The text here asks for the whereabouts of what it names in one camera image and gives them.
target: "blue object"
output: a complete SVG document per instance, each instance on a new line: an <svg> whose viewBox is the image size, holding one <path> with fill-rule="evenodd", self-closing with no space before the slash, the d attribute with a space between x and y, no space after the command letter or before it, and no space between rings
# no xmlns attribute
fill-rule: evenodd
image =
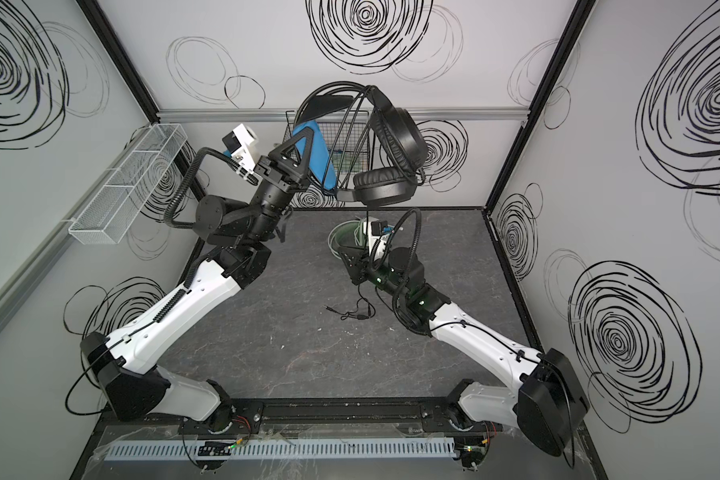
<svg viewBox="0 0 720 480"><path fill-rule="evenodd" d="M309 155L309 169L321 183L323 183L323 175L325 175L326 181L324 182L324 186L326 190L330 190L336 186L336 169L333 167L331 156L328 154L326 140L322 137L320 127L317 126L317 122L314 120L298 124L293 129L293 134L296 135L298 132L303 130L304 127L310 127L312 131L315 132L315 135L312 138L312 154ZM306 147L306 145L306 138L302 138L296 142L296 149L300 155L304 155L304 147Z"/></svg>

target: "gray floor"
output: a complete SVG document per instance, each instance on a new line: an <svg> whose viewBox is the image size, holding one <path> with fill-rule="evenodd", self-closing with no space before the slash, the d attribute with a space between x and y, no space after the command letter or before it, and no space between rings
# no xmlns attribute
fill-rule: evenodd
<svg viewBox="0 0 720 480"><path fill-rule="evenodd" d="M268 243L272 256L264 274L199 321L160 364L193 379L215 379L233 398L444 396L463 378L499 385L450 345L407 332L368 283L362 292L376 317L340 321L326 311L325 305L342 312L355 307L357 289L326 237L360 214L295 212L287 242ZM401 215L375 216L393 224ZM526 343L480 212L425 211L423 217L418 256L427 282L475 319ZM396 246L410 242L413 225L411 218Z"/></svg>

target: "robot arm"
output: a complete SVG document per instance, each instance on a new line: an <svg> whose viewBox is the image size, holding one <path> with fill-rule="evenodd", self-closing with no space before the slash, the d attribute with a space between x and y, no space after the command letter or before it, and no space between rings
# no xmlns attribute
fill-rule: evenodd
<svg viewBox="0 0 720 480"><path fill-rule="evenodd" d="M225 138L231 157L200 149L166 209L167 224L192 228L216 247L192 264L182 285L133 322L108 336L91 333L81 343L108 403L122 421L159 412L204 422L211 432L223 432L231 425L234 408L218 384L183 378L156 362L205 314L263 272L270 252L262 242L274 237L293 195L308 186L312 130L304 128L260 157L253 172L263 181L248 204L208 195L198 205L194 223L174 221L175 205L181 202L188 179L194 177L207 155L227 162L250 183L257 180L245 168L250 167L255 140L250 130L245 132L249 135L237 142L228 143ZM299 148L301 161L294 163L290 152L300 140L304 140ZM541 449L560 455L589 408L568 360L555 350L542 354L522 346L470 317L426 283L415 251L392 249L393 236L383 241L379 238L379 242L370 237L374 244L382 245L381 250L378 245L371 249L339 247L352 282L371 281L393 295L394 311L406 328L449 343L504 384L465 384L449 407L454 426L470 428L483 420L518 426Z"/></svg>
<svg viewBox="0 0 720 480"><path fill-rule="evenodd" d="M392 248L395 232L412 214L412 246ZM570 361L555 349L544 354L502 336L427 283L416 256L421 233L417 208L406 212L387 234L382 234L390 230L386 222L370 227L366 247L337 248L352 283L369 281L389 293L392 310L406 329L454 346L504 384L462 382L465 388L448 407L451 423L462 429L483 420L519 427L537 447L561 455L590 407Z"/></svg>

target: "black frame edge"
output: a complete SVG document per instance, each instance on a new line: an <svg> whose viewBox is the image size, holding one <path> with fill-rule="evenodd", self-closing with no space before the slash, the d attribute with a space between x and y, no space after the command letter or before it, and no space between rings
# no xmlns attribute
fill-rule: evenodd
<svg viewBox="0 0 720 480"><path fill-rule="evenodd" d="M125 47L120 43L120 39L117 37L117 33L115 33L115 30L112 28L112 24L110 24L101 5L99 5L97 0L76 0L76 2L88 20L90 27L94 30L99 41L104 46L104 50L106 50L112 59L112 63L115 64L117 71L120 72L120 76L123 77L125 85L144 112L146 120L150 123L159 123L160 118L157 116L157 113L160 110L152 99L152 95L150 95L149 90L147 90L141 76L139 76L139 72L136 70L134 63L128 57ZM181 151L176 156L174 162L182 176L186 175L186 172L190 168L191 161L192 159L187 159ZM192 179L190 188L198 201L206 196L206 192L197 178Z"/></svg>
<svg viewBox="0 0 720 480"><path fill-rule="evenodd" d="M295 212L404 212L412 206L378 206L367 208L366 206L294 206ZM422 212L427 210L482 210L482 206L419 206Z"/></svg>
<svg viewBox="0 0 720 480"><path fill-rule="evenodd" d="M554 90L557 78L563 71L568 57L570 56L571 51L573 51L576 41L579 39L579 34L584 28L584 24L586 24L586 20L589 18L590 12L592 12L592 8L595 6L596 1L597 0L577 0L574 10L568 18L565 30L563 30L563 34L560 37L560 41L557 43L552 59L547 65L547 71L544 72L544 76L541 78L541 83L536 91L536 95L534 95L533 101L530 102L528 120L526 120L525 125L520 127L518 135L514 138L512 147L507 154L507 159L504 160L504 165L501 166L501 171L496 179L496 183L490 191L488 201L485 203L489 216L498 204L499 198L504 192L504 188L507 187L509 178L514 171L515 166L518 164L525 146L528 144L528 140L536 127L536 123L539 118L541 118L541 114L544 112L544 106L547 104L547 101Z"/></svg>
<svg viewBox="0 0 720 480"><path fill-rule="evenodd" d="M523 330L525 330L525 335L528 338L528 346L543 352L544 347L541 345L541 339L536 331L536 326L534 326L534 322L530 318L528 306L525 304L525 298L523 298L523 293L520 291L520 284L518 283L518 279L514 277L507 254L504 252L504 247L499 241L494 221L490 218L486 209L483 209L483 220L485 221L485 227L488 228L490 241L494 245L494 250L496 250L496 256L499 258L501 271L504 272L504 278L507 281L512 300L514 300L515 308L518 309L520 323L523 324Z"/></svg>
<svg viewBox="0 0 720 480"><path fill-rule="evenodd" d="M528 337L528 346L543 352L544 347L541 345L541 338L539 338L539 334L536 331L536 326L534 325L534 321L528 311L528 305L526 305L525 298L520 290L520 284L518 283L518 279L514 277L512 267L509 264L509 259L507 258L506 252L504 252L504 246L501 245L501 241L499 240L498 233L496 231L496 226L494 225L493 219L490 218L487 207L483 209L483 220L485 221L485 227L488 229L490 241L493 243L494 249L496 250L496 256L499 258L501 271L504 273L504 278L507 281L509 292L512 295L512 300L514 300L514 306L518 309L520 323L523 324L525 335ZM590 432L586 428L585 423L582 422L576 431L579 434L579 439L582 444L584 444L584 452L586 453L586 457L590 460L595 478L597 478L597 480L608 480L608 475L605 473L605 467L603 467L600 456L597 454L597 449L595 448L595 444L592 441L592 437L590 436Z"/></svg>

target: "black circle drawing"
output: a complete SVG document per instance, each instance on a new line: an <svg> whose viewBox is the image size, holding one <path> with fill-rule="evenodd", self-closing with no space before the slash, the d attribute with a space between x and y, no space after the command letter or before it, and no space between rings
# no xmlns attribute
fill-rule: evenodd
<svg viewBox="0 0 720 480"><path fill-rule="evenodd" d="M662 182L720 195L720 0L664 55L637 106L635 137Z"/></svg>
<svg viewBox="0 0 720 480"><path fill-rule="evenodd" d="M712 172L701 174L713 178ZM717 176L720 183L720 171ZM704 195L697 190L686 190L682 215L701 251L720 262L720 195Z"/></svg>
<svg viewBox="0 0 720 480"><path fill-rule="evenodd" d="M354 74L384 72L405 60L427 31L432 0L305 0L320 52Z"/></svg>
<svg viewBox="0 0 720 480"><path fill-rule="evenodd" d="M88 296L89 292L95 292L95 296ZM108 335L135 320L164 296L165 292L157 282L143 276L133 276L110 290L98 285L87 285L75 292L64 305L62 322L68 332L76 335L86 336L90 332ZM74 330L70 326L68 310L72 310L74 318L86 319L82 328Z"/></svg>
<svg viewBox="0 0 720 480"><path fill-rule="evenodd" d="M608 404L632 420L661 423L696 399L699 344L674 299L637 266L609 260L588 268L570 296L569 329L590 395L594 389L605 399L601 409ZM622 422L606 425L624 429Z"/></svg>
<svg viewBox="0 0 720 480"><path fill-rule="evenodd" d="M422 41L409 56L395 63L392 71L407 82L432 82L451 70L463 48L464 34L458 17L446 7L432 5Z"/></svg>
<svg viewBox="0 0 720 480"><path fill-rule="evenodd" d="M148 216L139 215L126 232L126 241L130 251L139 260L150 261L160 256L168 247L170 230L162 219L157 222Z"/></svg>
<svg viewBox="0 0 720 480"><path fill-rule="evenodd" d="M538 184L529 184L524 194L512 194L504 200L497 217L496 227L502 245L507 252L512 271L518 281L534 268L539 249L536 219L541 213L541 204L532 206L527 194L531 191L541 194Z"/></svg>
<svg viewBox="0 0 720 480"><path fill-rule="evenodd" d="M168 207L168 203L170 203L171 197L173 197L181 185L181 172L179 172L179 168L175 166L173 162L158 158L146 172L145 180L144 185L154 185L156 183L157 186L152 192L152 195L150 195L148 191L139 194L140 198L146 197L146 202L141 209L141 214L162 224L163 215ZM173 216L174 219L186 208L188 199L189 197L185 195L176 208L176 214Z"/></svg>
<svg viewBox="0 0 720 480"><path fill-rule="evenodd" d="M246 93L245 98L239 98L241 91L250 93ZM253 91L260 91L261 93L254 95ZM264 91L264 87L262 87L259 82L246 75L235 75L234 77L229 77L224 82L224 96L232 105L235 106L235 108L261 108L264 106L264 102L266 102L266 92Z"/></svg>
<svg viewBox="0 0 720 480"><path fill-rule="evenodd" d="M176 86L195 100L236 108L264 106L261 84L240 75L230 52L212 38L177 38L166 52L166 66Z"/></svg>
<svg viewBox="0 0 720 480"><path fill-rule="evenodd" d="M344 203L336 201L336 197L324 195L320 190L310 185L306 192L299 192L294 195L291 206L294 208L333 208L344 206Z"/></svg>
<svg viewBox="0 0 720 480"><path fill-rule="evenodd" d="M616 433L627 433L632 427L632 417L624 413L619 406L626 405L626 397L622 392L617 392L618 397L614 400L605 389L600 387L601 382L606 382L602 372L594 372L586 382L586 398L590 401L590 407L595 415L611 430Z"/></svg>
<svg viewBox="0 0 720 480"><path fill-rule="evenodd" d="M523 55L514 66L512 75L510 75L507 81L507 93L513 102L518 105L528 106L530 102L533 101L541 78L544 76L544 72L547 71L547 65L557 48L559 40L559 38L553 38L552 40L547 40L546 42L536 45L528 53ZM558 90L557 87L563 86L565 87L565 91L568 91L568 85L571 80L574 79L576 66L579 63L579 56L580 46L576 43L568 57L565 68L555 83L556 89L552 91L552 94L547 100L547 105L557 104L564 96L564 92Z"/></svg>
<svg viewBox="0 0 720 480"><path fill-rule="evenodd" d="M461 182L460 169L467 161L469 134L459 120L425 120L416 124L427 144L424 161L425 184L443 193ZM394 166L379 145L378 157L385 167Z"/></svg>
<svg viewBox="0 0 720 480"><path fill-rule="evenodd" d="M102 113L110 98L110 77L104 60L96 48L72 27L56 22L43 22L43 27L61 52L69 78L67 113L91 117ZM58 86L51 97L60 100Z"/></svg>
<svg viewBox="0 0 720 480"><path fill-rule="evenodd" d="M570 294L585 271L584 260L576 252L565 248L552 252L544 262L544 290L547 292L547 300L563 320L568 320ZM591 279L591 275L586 274L586 278Z"/></svg>
<svg viewBox="0 0 720 480"><path fill-rule="evenodd" d="M570 91L563 85L557 85L544 106L544 126L554 130L561 126L570 112Z"/></svg>
<svg viewBox="0 0 720 480"><path fill-rule="evenodd" d="M69 96L64 61L38 18L24 2L0 0L0 150L45 145Z"/></svg>

